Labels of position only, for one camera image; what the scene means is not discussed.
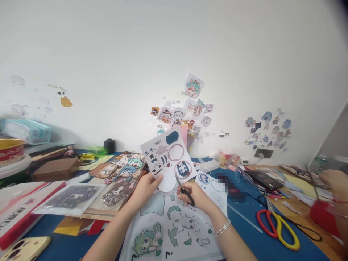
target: wall socket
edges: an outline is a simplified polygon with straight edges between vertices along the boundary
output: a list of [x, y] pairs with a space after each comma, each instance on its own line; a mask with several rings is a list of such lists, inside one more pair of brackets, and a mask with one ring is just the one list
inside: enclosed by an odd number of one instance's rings
[[271, 158], [271, 156], [273, 154], [273, 150], [257, 149], [254, 157], [259, 158], [260, 153], [262, 153], [264, 155], [264, 158]]

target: brown box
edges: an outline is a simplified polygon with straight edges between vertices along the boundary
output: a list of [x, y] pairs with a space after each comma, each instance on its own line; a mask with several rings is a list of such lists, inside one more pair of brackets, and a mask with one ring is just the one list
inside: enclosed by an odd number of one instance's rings
[[49, 161], [34, 172], [33, 181], [53, 182], [72, 179], [79, 170], [79, 165], [77, 158]]

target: bracelet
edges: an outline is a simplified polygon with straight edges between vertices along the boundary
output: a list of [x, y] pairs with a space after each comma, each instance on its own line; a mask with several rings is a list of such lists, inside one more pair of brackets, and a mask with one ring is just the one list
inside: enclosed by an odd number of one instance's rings
[[220, 228], [218, 231], [215, 232], [215, 236], [221, 236], [223, 232], [226, 231], [226, 229], [228, 228], [228, 226], [231, 224], [231, 221], [229, 219], [227, 219], [226, 223], [224, 224], [224, 226], [222, 228]]

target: black cylinder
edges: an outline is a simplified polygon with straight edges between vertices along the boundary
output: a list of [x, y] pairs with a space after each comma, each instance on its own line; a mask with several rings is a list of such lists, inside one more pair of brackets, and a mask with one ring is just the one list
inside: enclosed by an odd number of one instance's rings
[[116, 145], [113, 139], [106, 139], [104, 141], [104, 147], [108, 150], [108, 153], [114, 153], [116, 151]]

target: scissors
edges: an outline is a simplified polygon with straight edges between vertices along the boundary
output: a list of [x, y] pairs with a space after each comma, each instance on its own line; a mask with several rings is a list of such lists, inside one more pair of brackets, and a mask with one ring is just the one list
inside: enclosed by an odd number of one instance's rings
[[191, 197], [191, 195], [190, 195], [190, 193], [187, 191], [187, 190], [185, 190], [182, 186], [181, 186], [181, 183], [180, 183], [180, 181], [179, 181], [179, 179], [178, 179], [178, 177], [177, 176], [175, 176], [175, 178], [177, 179], [177, 182], [179, 183], [179, 186], [180, 186], [180, 188], [181, 188], [181, 190], [180, 190], [180, 193], [183, 193], [183, 194], [185, 194], [186, 196], [188, 196], [188, 198], [191, 200], [191, 202], [192, 203], [189, 203], [191, 206], [195, 206], [195, 202], [193, 201], [193, 198]]
[[[268, 209], [261, 209], [256, 213], [256, 218], [258, 223], [260, 224], [261, 228], [266, 232], [266, 234], [268, 234], [269, 236], [273, 237], [273, 238], [278, 238], [280, 240], [280, 242], [286, 246], [287, 248], [297, 251], [298, 249], [300, 249], [300, 241], [298, 240], [295, 232], [290, 228], [290, 226], [284, 221], [284, 219], [279, 216], [275, 211], [274, 208], [272, 206], [271, 201], [269, 200], [268, 196], [266, 196], [267, 199], [267, 208]], [[269, 225], [272, 228], [273, 233], [271, 233], [270, 231], [268, 231], [268, 229], [265, 227], [265, 225], [262, 223], [260, 215], [262, 213], [266, 213], [267, 216], [267, 220]], [[276, 218], [277, 220], [277, 229], [275, 229], [273, 222], [271, 221], [271, 214], [273, 214], [273, 216]], [[290, 234], [293, 236], [294, 238], [294, 244], [290, 245], [287, 242], [284, 241], [284, 239], [282, 238], [282, 223], [286, 226], [286, 228], [289, 230]]]

